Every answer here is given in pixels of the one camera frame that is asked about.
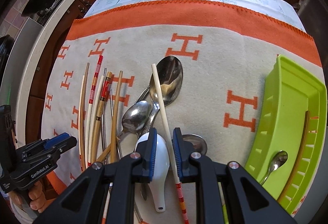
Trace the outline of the person's left hand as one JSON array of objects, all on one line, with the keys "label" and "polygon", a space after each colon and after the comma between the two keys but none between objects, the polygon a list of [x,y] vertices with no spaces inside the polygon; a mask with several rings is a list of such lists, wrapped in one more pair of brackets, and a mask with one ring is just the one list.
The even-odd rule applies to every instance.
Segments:
[{"label": "person's left hand", "polygon": [[[18,193],[11,191],[8,195],[15,205],[20,208],[22,207],[23,198]],[[34,186],[30,189],[28,195],[31,199],[30,208],[39,213],[42,213],[55,200],[54,198],[50,200],[46,199],[43,192],[43,185],[40,181],[34,183]]]}]

